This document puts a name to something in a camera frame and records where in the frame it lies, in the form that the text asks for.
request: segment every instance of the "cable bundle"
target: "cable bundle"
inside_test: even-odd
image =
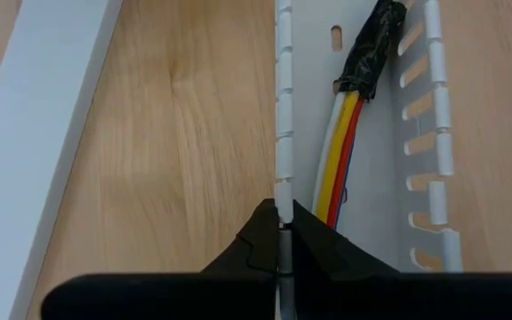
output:
[[[374,98],[389,46],[405,16],[403,4],[379,0],[356,38],[342,75],[335,81],[339,93],[325,133],[312,208],[317,218],[331,228],[337,227],[346,197],[345,183],[359,116],[364,102]]]

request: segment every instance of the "wood grain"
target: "wood grain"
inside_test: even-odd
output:
[[[125,1],[30,318],[96,271],[193,271],[273,196],[274,4]]]
[[[512,1],[443,1],[456,174],[451,222],[466,270],[512,270]]]
[[[200,269],[272,196],[273,6],[124,2],[30,318],[72,276]],[[466,270],[512,270],[512,0],[442,1],[442,23],[451,225]]]

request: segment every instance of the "white plastic strip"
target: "white plastic strip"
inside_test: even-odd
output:
[[[416,40],[393,64],[393,82],[395,98],[401,112],[396,112],[396,148],[397,188],[400,198],[402,233],[401,267],[403,271],[428,271],[415,258],[418,250],[435,255],[444,264],[446,272],[461,272],[460,235],[449,228],[438,232],[418,228],[413,225],[414,212],[428,213],[433,225],[447,222],[447,198],[445,184],[441,181],[430,181],[428,191],[410,191],[404,185],[404,178],[422,174],[438,173],[442,176],[453,174],[452,136],[439,133],[435,146],[427,152],[408,156],[404,152],[405,142],[428,132],[441,132],[452,126],[450,116],[450,99],[445,67],[444,44],[440,22],[439,2],[437,0],[416,0],[408,11],[404,24],[405,36],[420,23],[425,26],[423,40]],[[404,86],[404,72],[417,57],[428,55],[428,68],[421,75]],[[425,113],[406,119],[404,109],[427,93],[432,92],[433,105]]]
[[[292,1],[276,0],[276,179],[280,221],[293,220]]]
[[[121,0],[23,0],[0,67],[0,319],[27,314]]]
[[[451,134],[438,134],[433,148],[408,156],[406,159],[404,171],[409,176],[424,173],[438,173],[442,176],[453,175]]]
[[[442,181],[429,182],[428,191],[413,191],[407,195],[403,199],[405,217],[411,213],[426,213],[433,225],[444,225],[448,222],[445,183]]]

